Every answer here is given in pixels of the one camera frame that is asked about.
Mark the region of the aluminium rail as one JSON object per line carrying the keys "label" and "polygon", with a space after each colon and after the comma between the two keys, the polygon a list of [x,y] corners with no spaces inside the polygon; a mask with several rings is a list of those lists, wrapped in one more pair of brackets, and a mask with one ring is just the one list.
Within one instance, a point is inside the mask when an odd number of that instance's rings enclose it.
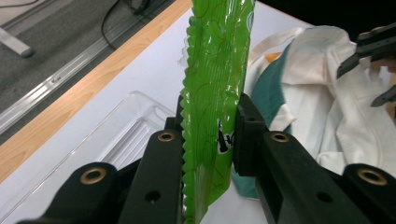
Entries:
{"label": "aluminium rail", "polygon": [[143,20],[141,18],[134,19],[133,17],[128,17],[120,22],[113,29],[109,30],[108,39],[100,37],[58,71],[26,93],[20,100],[0,113],[0,135],[7,132],[43,100],[61,88],[70,78],[73,78],[92,61],[96,60],[106,51],[108,43],[118,41],[132,30],[137,32],[137,26],[139,24],[143,24]]}

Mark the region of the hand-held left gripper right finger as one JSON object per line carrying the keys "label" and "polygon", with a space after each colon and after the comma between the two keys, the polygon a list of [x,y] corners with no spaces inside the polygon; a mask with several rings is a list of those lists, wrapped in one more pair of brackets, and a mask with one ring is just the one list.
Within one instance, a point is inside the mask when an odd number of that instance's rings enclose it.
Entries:
{"label": "hand-held left gripper right finger", "polygon": [[261,155],[264,119],[250,97],[242,94],[236,109],[233,165],[241,176],[255,176],[263,158]]}

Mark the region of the white patterned tote bag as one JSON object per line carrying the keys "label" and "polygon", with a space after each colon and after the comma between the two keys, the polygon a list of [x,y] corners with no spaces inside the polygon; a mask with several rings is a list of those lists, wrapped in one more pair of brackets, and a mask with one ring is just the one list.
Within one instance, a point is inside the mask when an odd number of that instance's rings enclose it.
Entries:
{"label": "white patterned tote bag", "polygon": [[270,35],[249,53],[245,93],[269,130],[293,135],[322,167],[365,163],[396,177],[396,124],[372,105],[382,78],[366,63],[336,75],[354,49],[333,26]]}

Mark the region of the clear plastic box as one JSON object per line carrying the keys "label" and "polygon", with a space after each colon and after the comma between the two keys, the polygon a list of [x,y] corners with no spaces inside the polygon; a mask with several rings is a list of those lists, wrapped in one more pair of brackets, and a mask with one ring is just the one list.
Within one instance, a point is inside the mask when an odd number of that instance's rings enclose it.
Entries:
{"label": "clear plastic box", "polygon": [[174,115],[141,91],[95,96],[0,183],[0,224],[42,215],[66,179],[86,164],[107,162],[119,170],[141,158],[149,137]]}

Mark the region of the green seaweed snack packet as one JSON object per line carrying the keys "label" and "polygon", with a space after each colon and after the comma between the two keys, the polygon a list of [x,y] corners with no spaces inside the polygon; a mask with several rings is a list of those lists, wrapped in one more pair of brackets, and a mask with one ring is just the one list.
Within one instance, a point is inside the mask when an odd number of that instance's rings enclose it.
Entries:
{"label": "green seaweed snack packet", "polygon": [[180,92],[183,224],[200,224],[231,182],[254,7],[255,0],[192,0]]}

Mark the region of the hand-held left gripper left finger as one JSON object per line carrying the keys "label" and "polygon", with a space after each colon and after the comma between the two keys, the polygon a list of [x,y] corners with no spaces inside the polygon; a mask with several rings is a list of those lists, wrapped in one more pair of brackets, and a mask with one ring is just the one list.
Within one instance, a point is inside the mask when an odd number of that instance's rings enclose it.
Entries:
{"label": "hand-held left gripper left finger", "polygon": [[184,143],[185,140],[182,136],[184,129],[181,126],[181,123],[183,121],[183,118],[181,116],[181,112],[183,110],[183,106],[181,105],[182,100],[183,100],[183,97],[181,95],[179,95],[177,98],[176,114],[173,117],[166,118],[164,128],[165,128],[165,130],[173,130],[174,132],[177,132],[180,135],[181,143]]}

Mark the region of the white metal desk frame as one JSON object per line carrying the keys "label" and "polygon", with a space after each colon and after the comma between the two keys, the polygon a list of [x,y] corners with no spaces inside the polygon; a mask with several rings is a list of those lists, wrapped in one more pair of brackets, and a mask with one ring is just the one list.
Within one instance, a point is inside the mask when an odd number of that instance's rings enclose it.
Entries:
{"label": "white metal desk frame", "polygon": [[20,41],[15,36],[0,27],[0,43],[17,53],[18,55],[28,58],[34,53],[33,49]]}

